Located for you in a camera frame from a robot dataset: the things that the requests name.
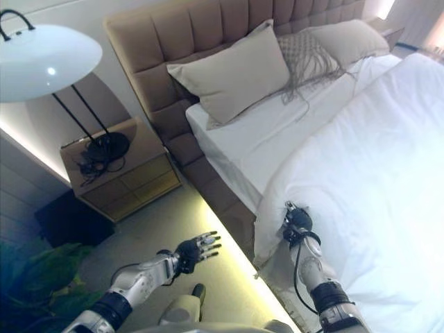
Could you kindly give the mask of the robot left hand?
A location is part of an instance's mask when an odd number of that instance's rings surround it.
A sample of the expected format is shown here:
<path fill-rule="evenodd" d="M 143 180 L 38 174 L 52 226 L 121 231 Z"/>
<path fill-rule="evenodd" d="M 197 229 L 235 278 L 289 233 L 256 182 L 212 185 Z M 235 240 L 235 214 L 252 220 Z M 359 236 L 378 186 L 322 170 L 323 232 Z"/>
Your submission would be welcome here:
<path fill-rule="evenodd" d="M 217 256 L 220 239 L 217 231 L 211 231 L 179 244 L 174 252 L 178 258 L 176 275 L 191 274 L 198 263 Z"/>

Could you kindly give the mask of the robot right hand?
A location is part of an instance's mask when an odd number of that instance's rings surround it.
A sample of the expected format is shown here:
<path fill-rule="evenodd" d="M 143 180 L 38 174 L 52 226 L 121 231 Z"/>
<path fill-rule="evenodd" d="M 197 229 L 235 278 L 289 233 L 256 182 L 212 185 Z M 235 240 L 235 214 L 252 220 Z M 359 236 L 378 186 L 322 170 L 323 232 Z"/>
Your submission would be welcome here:
<path fill-rule="evenodd" d="M 283 237 L 288 242 L 297 242 L 312 229 L 311 217 L 304 209 L 291 201 L 285 202 L 286 213 L 283 222 Z"/>

